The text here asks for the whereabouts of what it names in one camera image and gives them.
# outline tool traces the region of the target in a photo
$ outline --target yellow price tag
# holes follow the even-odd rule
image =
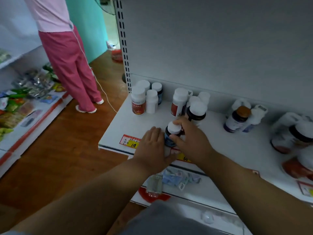
[[[129,140],[129,141],[127,142],[126,146],[129,146],[129,147],[131,147],[131,148],[136,149],[136,148],[138,147],[138,144],[139,144],[139,142],[135,142],[135,141]]]
[[[190,162],[191,163],[191,161],[188,158],[186,158],[183,153],[178,153],[177,154],[177,159],[181,160],[181,161],[184,161],[184,162]]]

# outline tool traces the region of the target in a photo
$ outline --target right hand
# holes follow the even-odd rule
[[[173,121],[176,125],[181,125],[185,131],[185,141],[182,140],[175,134],[170,135],[170,139],[176,143],[182,153],[195,163],[200,166],[204,162],[208,161],[210,155],[216,151],[212,148],[208,138],[197,126],[191,123],[185,117]]]

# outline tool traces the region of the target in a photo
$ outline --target teal wall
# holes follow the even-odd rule
[[[102,10],[94,0],[66,0],[71,21],[83,40],[88,62],[107,50]]]

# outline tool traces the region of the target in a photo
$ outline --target bottle with orange cap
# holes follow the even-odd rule
[[[229,133],[234,133],[247,121],[251,114],[248,107],[240,106],[235,110],[224,124],[224,129]]]

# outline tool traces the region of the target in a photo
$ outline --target white shoe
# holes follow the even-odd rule
[[[80,112],[80,113],[90,113],[90,114],[92,114],[92,113],[95,113],[96,111],[97,111],[97,108],[94,110],[94,111],[82,111],[82,110],[80,110],[79,108],[78,108],[78,105],[75,107],[76,108],[76,110],[78,111],[78,112]]]
[[[104,103],[104,99],[101,99],[99,102],[96,102],[98,105],[101,105]]]

